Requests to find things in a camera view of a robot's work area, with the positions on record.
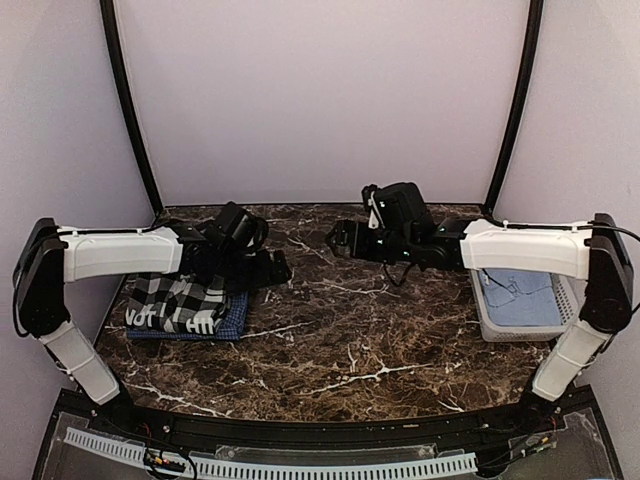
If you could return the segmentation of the blue checked shirt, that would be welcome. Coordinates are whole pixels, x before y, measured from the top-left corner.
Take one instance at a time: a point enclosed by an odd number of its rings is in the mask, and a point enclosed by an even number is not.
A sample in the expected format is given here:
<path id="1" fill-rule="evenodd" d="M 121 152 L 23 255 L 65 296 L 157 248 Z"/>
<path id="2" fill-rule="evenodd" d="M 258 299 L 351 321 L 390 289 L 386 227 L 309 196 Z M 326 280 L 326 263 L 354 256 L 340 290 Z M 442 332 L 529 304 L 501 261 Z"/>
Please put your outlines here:
<path id="1" fill-rule="evenodd" d="M 206 316 L 201 310 L 184 322 L 174 322 L 172 317 L 160 317 L 150 305 L 139 310 L 128 308 L 125 313 L 126 333 L 129 339 L 163 339 L 184 341 L 237 341 L 244 332 L 249 310 L 249 294 L 232 296 L 226 312 L 213 318 L 213 311 Z"/>

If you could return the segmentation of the black white plaid shirt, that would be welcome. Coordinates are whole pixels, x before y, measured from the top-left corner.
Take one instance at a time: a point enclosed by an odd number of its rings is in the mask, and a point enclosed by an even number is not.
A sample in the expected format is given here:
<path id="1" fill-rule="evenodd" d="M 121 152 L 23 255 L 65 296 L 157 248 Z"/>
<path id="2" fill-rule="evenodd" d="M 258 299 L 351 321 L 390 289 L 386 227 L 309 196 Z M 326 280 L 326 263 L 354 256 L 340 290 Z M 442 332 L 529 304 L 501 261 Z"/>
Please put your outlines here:
<path id="1" fill-rule="evenodd" d="M 140 274 L 125 311 L 125 324 L 141 331 L 214 335 L 231 305 L 223 281 L 203 286 L 194 275 Z"/>

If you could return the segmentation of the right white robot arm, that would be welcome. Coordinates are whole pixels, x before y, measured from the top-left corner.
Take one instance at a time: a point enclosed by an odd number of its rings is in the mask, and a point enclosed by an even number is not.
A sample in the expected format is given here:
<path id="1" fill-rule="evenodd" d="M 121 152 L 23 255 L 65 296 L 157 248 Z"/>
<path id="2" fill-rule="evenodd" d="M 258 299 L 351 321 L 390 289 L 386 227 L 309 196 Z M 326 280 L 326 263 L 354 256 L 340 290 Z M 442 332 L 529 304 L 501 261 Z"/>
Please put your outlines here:
<path id="1" fill-rule="evenodd" d="M 384 266 L 466 270 L 485 341 L 553 340 L 510 413 L 530 434 L 637 310 L 624 233 L 606 214 L 565 225 L 371 219 L 340 220 L 325 241 L 336 256 Z"/>

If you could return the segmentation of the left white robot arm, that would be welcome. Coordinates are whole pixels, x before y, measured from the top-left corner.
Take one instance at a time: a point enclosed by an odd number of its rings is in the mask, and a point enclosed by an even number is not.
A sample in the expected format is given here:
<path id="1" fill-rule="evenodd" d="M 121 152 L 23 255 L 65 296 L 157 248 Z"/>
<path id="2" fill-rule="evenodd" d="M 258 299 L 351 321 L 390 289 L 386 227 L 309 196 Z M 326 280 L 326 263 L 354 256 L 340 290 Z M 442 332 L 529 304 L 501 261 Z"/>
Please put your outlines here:
<path id="1" fill-rule="evenodd" d="M 126 388 L 101 358 L 84 320 L 76 320 L 84 282 L 132 274 L 187 274 L 204 285 L 216 277 L 239 293 L 286 283 L 292 271 L 281 250 L 270 251 L 256 223 L 223 230 L 179 220 L 125 229 L 63 227 L 38 219 L 13 273 L 13 318 L 20 336 L 38 340 L 120 436 L 141 427 L 140 412 L 123 398 Z"/>

